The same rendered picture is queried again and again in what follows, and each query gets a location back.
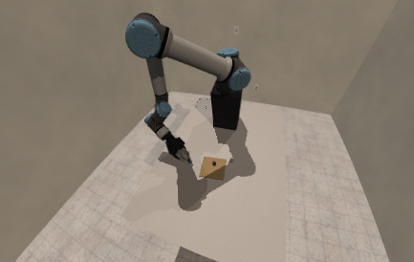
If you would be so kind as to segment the brown flat mat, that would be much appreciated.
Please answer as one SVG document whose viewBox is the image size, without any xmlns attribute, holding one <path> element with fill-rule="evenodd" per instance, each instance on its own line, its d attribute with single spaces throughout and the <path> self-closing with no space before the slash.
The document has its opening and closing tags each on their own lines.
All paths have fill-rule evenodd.
<svg viewBox="0 0 414 262">
<path fill-rule="evenodd" d="M 213 165 L 216 162 L 216 165 Z M 204 157 L 199 177 L 224 180 L 226 160 Z"/>
</svg>

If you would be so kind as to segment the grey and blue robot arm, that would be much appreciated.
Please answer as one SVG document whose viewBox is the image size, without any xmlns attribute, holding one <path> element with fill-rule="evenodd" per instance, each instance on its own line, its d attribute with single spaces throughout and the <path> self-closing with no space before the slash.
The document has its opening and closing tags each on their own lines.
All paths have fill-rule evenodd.
<svg viewBox="0 0 414 262">
<path fill-rule="evenodd" d="M 250 70 L 239 59 L 237 49 L 225 48 L 216 55 L 174 35 L 170 28 L 160 24 L 159 20 L 148 12 L 137 14 L 127 28 L 126 44 L 134 55 L 146 58 L 156 98 L 155 112 L 147 115 L 144 122 L 160 139 L 169 131 L 163 122 L 172 110 L 168 103 L 163 58 L 169 57 L 216 76 L 216 89 L 224 94 L 240 91 L 251 81 Z"/>
</svg>

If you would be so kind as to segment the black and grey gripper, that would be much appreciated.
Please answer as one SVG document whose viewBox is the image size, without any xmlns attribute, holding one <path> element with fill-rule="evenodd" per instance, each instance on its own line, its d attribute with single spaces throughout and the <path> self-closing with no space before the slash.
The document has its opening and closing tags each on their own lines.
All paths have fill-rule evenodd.
<svg viewBox="0 0 414 262">
<path fill-rule="evenodd" d="M 172 138 L 170 138 L 170 136 L 168 137 L 168 138 L 170 138 L 170 140 L 172 140 L 172 142 L 169 142 L 167 139 L 167 137 L 166 137 L 166 135 L 170 135 L 174 140 L 172 140 Z M 164 139 L 165 138 L 165 139 Z M 186 148 L 185 148 L 185 142 L 180 138 L 180 137 L 178 137 L 178 138 L 175 138 L 172 134 L 171 134 L 171 132 L 169 131 L 167 134 L 165 134 L 163 137 L 162 137 L 162 140 L 165 140 L 165 141 L 167 141 L 167 142 L 169 142 L 169 144 L 171 144 L 171 145 L 169 145 L 168 146 L 168 148 L 170 148 L 170 146 L 174 149 L 174 150 L 176 150 L 176 152 L 172 149 L 172 148 L 170 148 L 169 150 L 171 150 L 171 154 L 172 154 L 172 156 L 174 157 L 174 158 L 176 158 L 176 159 L 178 159 L 178 160 L 180 160 L 180 161 L 182 161 L 182 162 L 185 162 L 185 163 L 187 163 L 187 164 L 189 164 L 189 162 L 185 159 L 185 157 L 188 157 L 188 159 L 190 160 L 190 161 L 192 161 L 191 160 L 191 158 L 190 158 L 190 156 L 189 156 L 189 152 L 188 151 L 186 151 Z M 182 148 L 182 149 L 181 149 Z M 178 152 L 178 150 L 179 149 L 181 149 L 181 152 L 182 153 L 184 153 L 185 154 L 185 156 L 184 155 L 181 155 L 179 152 Z"/>
</svg>

